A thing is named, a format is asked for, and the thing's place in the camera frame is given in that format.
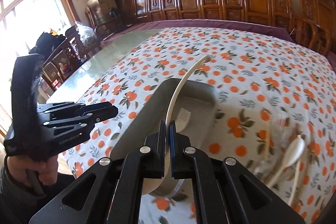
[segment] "wooden furniture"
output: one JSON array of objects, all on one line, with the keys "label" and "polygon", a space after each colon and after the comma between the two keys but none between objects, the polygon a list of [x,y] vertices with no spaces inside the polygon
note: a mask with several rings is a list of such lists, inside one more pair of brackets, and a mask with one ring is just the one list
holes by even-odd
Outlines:
[{"label": "wooden furniture", "polygon": [[332,51],[336,52],[336,0],[299,0],[301,15],[329,32]]},{"label": "wooden furniture", "polygon": [[85,47],[77,31],[71,32],[70,34],[68,33],[67,40],[69,40],[69,43],[73,44],[74,47],[77,49],[77,54],[79,58],[85,61],[90,59],[90,57],[92,57],[94,54],[102,49],[100,44],[100,37],[97,38],[97,41],[95,43],[91,44],[88,47]]},{"label": "wooden furniture", "polygon": [[[76,26],[71,26],[68,30],[65,31],[65,37],[71,37],[73,33],[77,32]],[[73,38],[69,41],[70,45],[72,46],[73,50],[75,51],[75,54],[79,57],[79,50],[77,47],[76,40]]]},{"label": "wooden furniture", "polygon": [[93,16],[89,6],[85,8],[85,16],[90,24],[90,27],[94,29],[94,32],[100,41],[114,32],[116,29],[117,21],[115,18],[111,18],[111,20],[107,22],[96,24],[95,17]]},{"label": "wooden furniture", "polygon": [[[315,11],[316,17],[297,15],[293,12],[292,0],[124,0],[122,12],[127,23],[223,19],[282,27],[289,33],[294,32],[293,38],[298,44],[327,55],[332,46],[330,39],[336,33],[333,27],[335,2],[312,1],[316,5],[321,3]],[[321,10],[327,10],[328,15],[321,16]]]},{"label": "wooden furniture", "polygon": [[[62,42],[44,62],[42,78],[53,91],[56,91],[57,85],[64,83],[81,66],[70,41],[71,39],[67,38]],[[69,67],[70,70],[64,73],[62,70],[64,67]]]}]

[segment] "sleeve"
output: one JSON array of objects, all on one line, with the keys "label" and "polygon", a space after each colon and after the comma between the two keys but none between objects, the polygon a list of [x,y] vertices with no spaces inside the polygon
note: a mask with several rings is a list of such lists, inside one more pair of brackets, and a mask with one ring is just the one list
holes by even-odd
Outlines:
[{"label": "sleeve", "polygon": [[4,166],[0,171],[0,198],[6,203],[6,206],[11,212],[8,214],[15,214],[21,223],[28,223],[30,218],[38,211],[39,200],[46,197],[46,195],[36,195],[34,191],[16,182],[7,168],[7,157],[5,158]]}]

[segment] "human hand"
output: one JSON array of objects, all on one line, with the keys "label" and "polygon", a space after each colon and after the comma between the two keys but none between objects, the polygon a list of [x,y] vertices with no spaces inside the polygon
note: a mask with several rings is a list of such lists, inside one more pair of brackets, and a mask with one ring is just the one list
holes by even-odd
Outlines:
[{"label": "human hand", "polygon": [[57,155],[46,162],[33,161],[26,155],[10,156],[7,158],[7,168],[12,177],[27,187],[32,187],[26,169],[39,173],[38,179],[43,185],[53,185],[57,181]]}]

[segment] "table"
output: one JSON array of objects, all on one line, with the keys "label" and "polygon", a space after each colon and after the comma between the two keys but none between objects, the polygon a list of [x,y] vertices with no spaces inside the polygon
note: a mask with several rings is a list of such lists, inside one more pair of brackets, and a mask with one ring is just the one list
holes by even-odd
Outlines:
[{"label": "table", "polygon": [[[217,87],[219,108],[213,133],[201,149],[220,160],[233,156],[252,170],[262,158],[272,116],[282,113],[287,130],[299,123],[306,150],[294,209],[306,223],[313,222],[336,189],[335,73],[325,57],[266,35],[166,28],[134,48],[79,98],[86,104],[110,101],[119,114],[97,124],[88,142],[63,153],[73,174],[78,177],[109,156],[156,88],[167,78],[181,78],[204,54],[211,55],[211,62],[190,79]],[[292,170],[274,189],[284,201],[292,191]],[[140,223],[195,223],[194,218],[191,196],[142,197]]]},{"label": "table", "polygon": [[127,33],[95,54],[76,70],[50,97],[48,103],[78,101],[95,81],[118,60],[159,30]]}]

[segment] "gray plastic tray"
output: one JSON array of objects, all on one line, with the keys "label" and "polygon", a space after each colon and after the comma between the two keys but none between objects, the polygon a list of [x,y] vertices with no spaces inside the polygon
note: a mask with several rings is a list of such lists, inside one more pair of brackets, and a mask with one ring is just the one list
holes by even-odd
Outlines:
[{"label": "gray plastic tray", "polygon": [[[170,78],[160,84],[113,148],[110,154],[112,160],[125,157],[130,151],[142,146],[146,136],[158,132],[160,120],[166,119],[169,102],[179,82],[180,79]],[[177,118],[181,108],[191,112],[188,126],[182,134],[189,137],[190,143],[194,147],[200,148],[206,136],[212,131],[217,110],[217,98],[218,90],[205,83],[187,80],[181,89],[174,106],[172,120]],[[160,186],[160,195],[169,194],[179,182],[172,178],[169,180],[170,172],[167,176],[164,180],[167,187]],[[158,182],[151,181],[153,182],[152,190],[154,190],[157,188]]]}]

